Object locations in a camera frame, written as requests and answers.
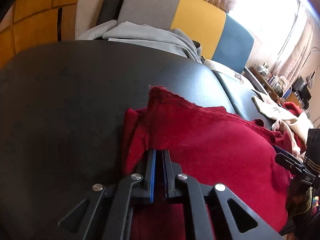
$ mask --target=window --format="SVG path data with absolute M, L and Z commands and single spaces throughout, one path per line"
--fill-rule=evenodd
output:
M 298 0 L 237 0 L 229 15 L 280 53 L 297 20 Z

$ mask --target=black leather surface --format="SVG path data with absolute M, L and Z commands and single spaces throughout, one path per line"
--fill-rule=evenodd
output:
M 229 100 L 231 101 L 234 110 L 239 116 L 248 121 L 261 119 L 263 120 L 265 127 L 271 130 L 271 126 L 274 121 L 267 118 L 257 110 L 257 107 L 251 98 L 252 96 L 257 96 L 254 91 L 247 89 L 239 82 L 220 72 L 214 70 L 212 72 L 219 80 Z
M 14 239 L 65 214 L 93 184 L 120 178 L 124 112 L 146 107 L 154 85 L 234 113 L 209 68 L 133 44 L 43 45 L 0 70 L 0 215 Z

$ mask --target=metal screw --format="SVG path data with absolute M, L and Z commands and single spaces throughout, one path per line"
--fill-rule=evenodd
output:
M 214 187 L 218 191 L 225 191 L 225 189 L 226 189 L 226 186 L 221 184 L 221 183 L 218 183 L 218 184 L 214 185 Z
M 141 179 L 141 175 L 139 173 L 134 173 L 131 175 L 131 179 L 139 180 L 139 179 Z
M 92 189 L 93 189 L 94 191 L 100 191 L 100 190 L 103 189 L 103 186 L 102 186 L 101 184 L 94 184 L 94 185 L 92 186 Z
M 177 175 L 178 179 L 181 179 L 181 180 L 186 180 L 188 178 L 188 175 L 187 174 L 184 174 L 184 173 L 179 173 Z

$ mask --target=gray cloth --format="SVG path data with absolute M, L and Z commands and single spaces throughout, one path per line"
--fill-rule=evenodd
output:
M 77 40 L 80 41 L 92 41 L 98 37 L 101 37 L 103 34 L 105 34 L 108 30 L 114 28 L 117 26 L 116 20 L 111 20 L 108 22 L 105 22 L 103 24 L 100 24 L 98 26 L 93 27 L 90 30 L 85 31 L 82 33 Z
M 164 50 L 201 62 L 201 47 L 179 29 L 165 31 L 148 25 L 125 22 L 102 35 L 104 40 L 137 44 Z
M 170 30 L 180 0 L 124 0 L 118 24 L 131 22 Z

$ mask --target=red cloth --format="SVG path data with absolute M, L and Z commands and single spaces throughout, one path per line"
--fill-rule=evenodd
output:
M 287 133 L 271 132 L 229 114 L 202 108 L 161 87 L 150 91 L 147 109 L 124 117 L 124 173 L 147 149 L 168 149 L 173 162 L 200 183 L 222 182 L 275 230 L 287 221 L 290 173 L 275 163 L 272 145 L 292 152 Z M 135 209 L 131 239 L 185 239 L 182 205 L 164 200 Z
M 282 107 L 297 117 L 302 113 L 302 110 L 293 102 L 285 102 Z M 304 153 L 307 149 L 305 143 L 295 132 L 293 132 L 293 135 L 298 147 L 300 148 L 300 153 Z

